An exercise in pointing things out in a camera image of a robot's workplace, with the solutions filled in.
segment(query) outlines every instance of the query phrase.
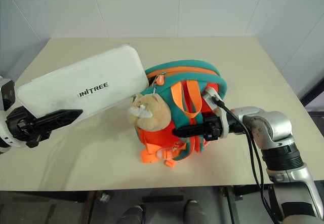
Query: zipper pull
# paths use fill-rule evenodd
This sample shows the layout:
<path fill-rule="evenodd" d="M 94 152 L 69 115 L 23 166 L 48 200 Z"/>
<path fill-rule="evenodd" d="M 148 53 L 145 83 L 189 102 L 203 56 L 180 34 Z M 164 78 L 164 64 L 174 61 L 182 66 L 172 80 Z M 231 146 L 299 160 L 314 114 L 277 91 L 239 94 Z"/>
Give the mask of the zipper pull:
<path fill-rule="evenodd" d="M 156 84 L 158 86 L 164 85 L 164 74 L 159 74 L 156 79 Z"/>

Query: backpack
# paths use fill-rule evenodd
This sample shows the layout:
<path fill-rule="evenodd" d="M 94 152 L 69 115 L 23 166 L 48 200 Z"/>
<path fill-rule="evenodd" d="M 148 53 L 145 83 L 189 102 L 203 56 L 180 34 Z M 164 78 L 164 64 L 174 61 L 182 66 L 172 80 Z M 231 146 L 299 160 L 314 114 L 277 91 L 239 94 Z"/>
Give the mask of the backpack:
<path fill-rule="evenodd" d="M 172 120 L 166 128 L 155 132 L 135 127 L 138 138 L 146 147 L 141 159 L 144 163 L 164 160 L 167 166 L 173 168 L 176 161 L 190 156 L 194 150 L 202 152 L 208 142 L 202 135 L 179 138 L 172 131 L 203 123 L 202 114 L 212 110 L 201 94 L 206 87 L 212 87 L 223 98 L 227 86 L 214 66 L 200 60 L 164 63 L 147 69 L 145 73 L 149 87 L 141 94 L 159 94 L 169 106 Z"/>

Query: plush toy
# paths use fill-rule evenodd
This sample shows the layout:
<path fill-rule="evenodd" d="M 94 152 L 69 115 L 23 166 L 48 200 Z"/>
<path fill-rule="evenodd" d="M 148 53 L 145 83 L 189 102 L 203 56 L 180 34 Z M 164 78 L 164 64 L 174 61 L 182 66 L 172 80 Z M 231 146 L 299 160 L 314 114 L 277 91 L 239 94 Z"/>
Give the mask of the plush toy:
<path fill-rule="evenodd" d="M 127 115 L 131 124 L 150 132 L 162 130 L 171 122 L 170 108 L 158 94 L 136 95 Z"/>

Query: tabletop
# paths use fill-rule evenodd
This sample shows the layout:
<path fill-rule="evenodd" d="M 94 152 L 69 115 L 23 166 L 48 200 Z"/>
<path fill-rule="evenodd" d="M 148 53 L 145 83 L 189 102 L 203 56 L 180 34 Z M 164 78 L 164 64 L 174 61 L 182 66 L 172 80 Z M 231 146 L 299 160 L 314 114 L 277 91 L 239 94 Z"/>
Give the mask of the tabletop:
<path fill-rule="evenodd" d="M 324 179 L 324 138 L 254 37 L 51 39 L 24 71 L 16 88 L 79 60 L 122 44 L 134 47 L 145 69 L 199 59 L 215 65 L 228 85 L 228 108 L 257 106 L 286 114 L 302 159 L 315 180 Z M 12 148 L 0 156 L 0 190 L 78 191 L 254 184 L 246 138 L 211 142 L 172 169 L 144 164 L 144 150 L 126 119 L 130 100 L 52 132 L 35 148 Z"/>

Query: white case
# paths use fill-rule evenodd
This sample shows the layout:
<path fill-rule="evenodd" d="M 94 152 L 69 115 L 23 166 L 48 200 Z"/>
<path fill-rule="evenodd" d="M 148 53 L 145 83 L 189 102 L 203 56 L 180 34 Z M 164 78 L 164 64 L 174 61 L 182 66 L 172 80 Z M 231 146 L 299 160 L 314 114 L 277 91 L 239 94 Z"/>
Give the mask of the white case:
<path fill-rule="evenodd" d="M 17 90 L 36 118 L 60 109 L 82 109 L 81 121 L 148 86 L 136 50 L 122 46 L 46 74 Z"/>

